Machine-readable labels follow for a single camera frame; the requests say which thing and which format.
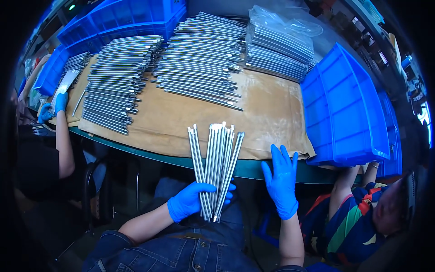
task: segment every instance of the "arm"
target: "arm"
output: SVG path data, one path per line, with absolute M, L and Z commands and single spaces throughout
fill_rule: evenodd
M 202 191 L 214 192 L 216 187 L 208 183 L 193 182 L 157 209 L 127 221 L 119 229 L 119 232 L 126 235 L 134 243 L 141 244 L 170 224 L 178 223 L 189 215 L 199 212 L 201 204 L 198 193 Z M 232 194 L 228 192 L 226 203 L 229 202 L 230 198 L 232 198 Z
M 56 98 L 56 149 L 59 151 L 59 178 L 70 176 L 75 169 L 73 148 L 68 131 L 65 106 L 68 93 L 58 94 Z
M 304 240 L 299 227 L 298 214 L 292 218 L 281 221 L 279 234 L 279 252 L 281 254 L 281 266 L 304 265 Z
M 26 97 L 29 95 L 30 89 L 33 86 L 33 83 L 35 82 L 36 76 L 39 74 L 39 71 L 41 70 L 42 66 L 48 61 L 51 54 L 45 55 L 41 61 L 38 63 L 38 65 L 35 67 L 33 72 L 30 74 L 29 78 L 26 80 L 26 84 L 24 85 L 23 90 L 20 93 L 20 96 L 18 97 L 18 101 L 25 101 Z
M 127 221 L 119 232 L 125 234 L 135 244 L 141 244 L 173 222 L 165 203 L 153 211 Z
M 283 145 L 280 152 L 273 144 L 271 152 L 274 170 L 273 176 L 266 162 L 262 162 L 261 167 L 263 168 L 264 179 L 266 180 L 266 188 L 282 220 L 279 235 L 281 266 L 303 266 L 305 257 L 304 241 L 296 213 L 299 204 L 294 195 L 298 153 L 294 153 L 292 162 Z
M 375 161 L 368 164 L 367 170 L 365 171 L 364 177 L 362 178 L 361 187 L 366 187 L 366 185 L 369 184 L 370 182 L 376 181 L 378 167 L 379 167 L 379 163 Z
M 331 200 L 329 202 L 329 220 L 335 215 L 347 196 L 352 194 L 352 185 L 355 182 L 358 174 L 359 165 L 346 168 L 338 177 L 331 192 Z

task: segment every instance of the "blue nitrile glove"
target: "blue nitrile glove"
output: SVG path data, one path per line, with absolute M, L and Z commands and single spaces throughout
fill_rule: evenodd
M 230 184 L 229 191 L 236 188 L 234 184 Z M 208 183 L 192 182 L 186 188 L 181 190 L 176 196 L 170 198 L 167 202 L 169 215 L 175 223 L 180 222 L 191 214 L 201 210 L 201 202 L 199 200 L 199 192 L 214 192 L 216 187 Z M 233 194 L 228 192 L 225 196 L 224 204 L 230 203 L 230 198 Z
M 65 111 L 65 109 L 67 108 L 67 102 L 68 102 L 68 93 L 57 94 L 56 106 L 54 107 L 56 111 L 55 115 L 57 115 L 59 111 Z
M 45 122 L 53 118 L 53 115 L 50 112 L 48 112 L 49 109 L 50 109 L 50 103 L 46 103 L 42 105 L 41 112 L 39 113 L 39 117 L 38 117 L 38 123 L 44 124 Z
M 288 156 L 285 146 L 281 146 L 281 152 L 273 144 L 271 145 L 273 177 L 267 163 L 263 161 L 264 179 L 269 195 L 273 199 L 282 220 L 290 219 L 298 210 L 298 201 L 294 196 L 294 184 L 296 183 L 296 168 L 298 166 L 298 153 L 293 155 L 293 163 Z

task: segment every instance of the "brown paper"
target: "brown paper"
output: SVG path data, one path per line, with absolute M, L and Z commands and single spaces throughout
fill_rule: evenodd
M 87 71 L 89 67 L 83 71 L 79 82 L 70 93 L 68 118 L 70 118 L 69 110 L 74 109 L 77 99 L 86 87 Z M 92 134 L 146 151 L 190 157 L 187 127 L 197 124 L 201 154 L 205 157 L 209 125 L 226 121 L 227 127 L 234 124 L 235 131 L 245 132 L 239 159 L 271 158 L 271 144 L 285 145 L 291 156 L 295 151 L 299 153 L 299 158 L 315 155 L 305 130 L 304 107 L 299 84 L 249 70 L 232 74 L 232 80 L 237 82 L 236 92 L 242 95 L 235 105 L 244 108 L 244 111 L 166 93 L 163 89 L 156 88 L 156 84 L 147 82 L 143 92 L 137 96 L 142 99 L 142 102 L 138 103 L 137 116 L 131 115 L 134 122 L 128 126 L 128 136 L 83 119 L 80 120 L 78 127 Z M 76 115 L 78 117 L 81 115 L 81 106 Z

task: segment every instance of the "colorful striped shirt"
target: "colorful striped shirt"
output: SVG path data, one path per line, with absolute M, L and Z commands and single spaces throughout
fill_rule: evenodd
M 343 265 L 359 264 L 370 257 L 386 240 L 376 231 L 372 215 L 374 203 L 387 188 L 374 182 L 353 188 L 330 221 L 331 194 L 319 196 L 300 219 L 306 251 Z

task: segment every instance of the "blue plastic crate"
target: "blue plastic crate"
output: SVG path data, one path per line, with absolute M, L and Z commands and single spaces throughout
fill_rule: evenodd
M 376 176 L 388 178 L 402 174 L 402 145 L 393 105 L 385 91 L 379 92 L 378 96 L 387 124 L 390 159 L 379 162 L 379 169 Z
M 71 56 L 76 56 L 84 52 L 91 52 L 91 54 L 98 53 L 104 46 L 98 34 L 95 34 L 86 39 L 80 40 L 66 48 L 66 50 L 71 54 Z
M 307 134 L 315 143 L 313 147 L 318 156 L 307 163 L 355 166 L 389 159 L 381 103 L 367 72 L 338 43 L 316 67 L 301 83 L 305 116 L 309 119 Z M 313 97 L 323 95 L 326 107 L 321 106 L 325 105 L 325 99 L 311 106 Z M 330 137 L 323 135 L 329 134 L 326 110 L 330 118 Z
M 162 24 L 183 7 L 184 0 L 106 0 L 89 16 L 98 32 L 104 32 L 143 23 Z
M 68 47 L 96 34 L 98 30 L 88 15 L 82 18 L 76 16 L 59 32 L 57 38 Z
M 186 20 L 186 15 L 186 7 L 182 7 L 168 22 L 162 24 L 132 24 L 126 27 L 103 31 L 98 35 L 101 37 L 104 45 L 108 44 L 113 39 L 143 35 L 162 35 L 165 40 L 168 40 L 172 36 L 177 22 Z
M 305 125 L 307 135 L 317 156 L 307 160 L 310 165 L 336 165 L 333 159 L 333 135 L 329 117 L 328 102 L 323 90 L 317 66 L 301 83 L 302 98 L 305 107 Z
M 52 96 L 62 76 L 65 63 L 70 57 L 63 45 L 58 46 L 39 74 L 35 82 L 35 90 L 42 95 Z

